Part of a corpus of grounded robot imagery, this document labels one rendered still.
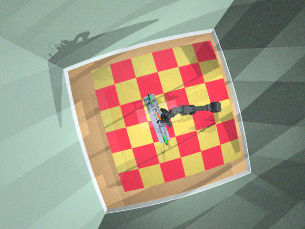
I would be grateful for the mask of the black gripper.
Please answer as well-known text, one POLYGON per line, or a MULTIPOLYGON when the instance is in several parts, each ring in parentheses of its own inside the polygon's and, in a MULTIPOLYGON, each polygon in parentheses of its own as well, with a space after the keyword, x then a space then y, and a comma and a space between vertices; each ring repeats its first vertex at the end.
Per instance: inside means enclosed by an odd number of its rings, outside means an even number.
POLYGON ((161 117, 160 117, 161 120, 158 120, 156 123, 159 123, 159 121, 160 121, 160 123, 166 123, 169 126, 169 128, 172 127, 170 119, 172 117, 174 118, 175 114, 173 114, 172 110, 169 110, 169 113, 171 114, 171 116, 169 118, 166 118, 165 115, 161 114, 161 117))

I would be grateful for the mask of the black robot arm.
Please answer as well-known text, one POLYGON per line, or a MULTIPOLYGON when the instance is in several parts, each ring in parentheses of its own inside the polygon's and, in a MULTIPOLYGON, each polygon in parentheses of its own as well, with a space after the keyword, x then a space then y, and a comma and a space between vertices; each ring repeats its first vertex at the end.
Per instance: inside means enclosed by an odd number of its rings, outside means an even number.
MULTIPOLYGON (((193 115, 197 111, 210 111, 212 113, 218 113, 221 109, 221 103, 220 102, 211 102, 210 104, 206 104, 203 106, 195 106, 195 105, 180 105, 180 107, 174 107, 172 109, 173 114, 177 115, 180 113, 181 116, 184 115, 193 115)), ((162 114, 166 116, 166 118, 169 118, 171 114, 168 110, 165 108, 161 110, 162 114)))

